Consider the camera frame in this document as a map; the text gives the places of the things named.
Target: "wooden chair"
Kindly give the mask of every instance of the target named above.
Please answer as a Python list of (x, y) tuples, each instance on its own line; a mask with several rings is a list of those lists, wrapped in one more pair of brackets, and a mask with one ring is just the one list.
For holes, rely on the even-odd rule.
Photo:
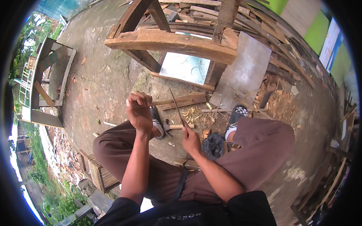
[[(82, 170), (91, 179), (93, 184), (103, 193), (108, 193), (110, 190), (120, 184), (120, 182), (108, 172), (95, 158), (94, 154), (86, 155), (83, 151), (80, 152)], [(87, 171), (85, 159), (88, 160), (90, 174)]]

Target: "metal sheet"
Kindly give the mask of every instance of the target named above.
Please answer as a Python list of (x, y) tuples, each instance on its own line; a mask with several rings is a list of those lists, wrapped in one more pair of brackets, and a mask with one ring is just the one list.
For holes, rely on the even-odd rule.
[(228, 65), (210, 99), (210, 103), (221, 109), (233, 108), (238, 101), (235, 95), (245, 96), (245, 101), (253, 104), (253, 100), (263, 81), (272, 51), (261, 42), (240, 32), (237, 57), (232, 65)]
[[(201, 35), (181, 32), (176, 33), (210, 39), (209, 37)], [(207, 70), (209, 69), (209, 64), (210, 60), (208, 59), (168, 52), (163, 61), (160, 75), (203, 85)]]

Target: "knife blade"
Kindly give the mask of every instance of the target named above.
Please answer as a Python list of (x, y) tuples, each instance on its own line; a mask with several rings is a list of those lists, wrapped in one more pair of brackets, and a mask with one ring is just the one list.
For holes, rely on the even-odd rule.
[(172, 95), (172, 99), (173, 99), (173, 102), (175, 103), (175, 106), (176, 106), (176, 109), (177, 109), (177, 112), (178, 112), (178, 116), (180, 117), (181, 119), (181, 123), (182, 123), (182, 126), (185, 127), (185, 124), (184, 124), (184, 121), (182, 120), (182, 117), (181, 117), (181, 114), (180, 114), (180, 110), (178, 109), (177, 107), (177, 104), (176, 104), (176, 100), (175, 100), (175, 97), (173, 96), (173, 93), (171, 91), (171, 88), (168, 87), (170, 89), (170, 92), (171, 92), (171, 95)]

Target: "hammer head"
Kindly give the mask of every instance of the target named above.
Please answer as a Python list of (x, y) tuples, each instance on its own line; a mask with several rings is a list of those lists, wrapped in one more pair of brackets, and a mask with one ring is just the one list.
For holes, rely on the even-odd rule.
[(173, 137), (173, 135), (168, 132), (170, 130), (170, 125), (168, 124), (168, 119), (163, 120), (162, 126), (163, 126), (163, 131), (170, 137)]

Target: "black sandal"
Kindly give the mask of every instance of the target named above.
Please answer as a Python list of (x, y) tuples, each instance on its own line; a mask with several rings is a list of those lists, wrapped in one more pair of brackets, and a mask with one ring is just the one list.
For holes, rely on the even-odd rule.
[(226, 140), (226, 133), (229, 129), (236, 130), (236, 123), (239, 121), (239, 118), (247, 116), (248, 116), (248, 110), (246, 107), (244, 107), (243, 105), (235, 105), (235, 107), (232, 109), (229, 123), (227, 124), (224, 133), (224, 140)]
[(157, 108), (152, 107), (152, 108), (150, 108), (150, 111), (151, 111), (153, 125), (156, 126), (159, 129), (160, 133), (161, 133), (161, 136), (160, 137), (155, 137), (155, 139), (157, 139), (157, 140), (163, 139), (164, 135), (165, 135), (165, 132), (163, 130), (163, 126), (161, 124), (161, 119), (160, 119), (160, 116), (158, 115)]

